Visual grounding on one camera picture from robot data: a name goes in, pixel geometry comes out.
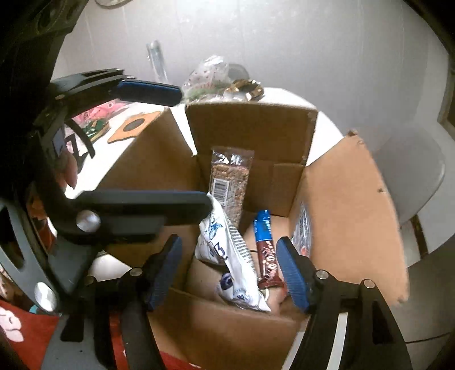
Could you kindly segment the person left hand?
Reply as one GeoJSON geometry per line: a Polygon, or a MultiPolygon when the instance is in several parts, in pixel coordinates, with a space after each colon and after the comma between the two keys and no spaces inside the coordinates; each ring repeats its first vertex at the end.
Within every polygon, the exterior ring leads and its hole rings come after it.
{"type": "Polygon", "coordinates": [[[63,191],[65,191],[68,186],[72,189],[76,187],[78,176],[77,161],[67,149],[63,149],[56,161],[54,174],[55,180],[63,191]]]}

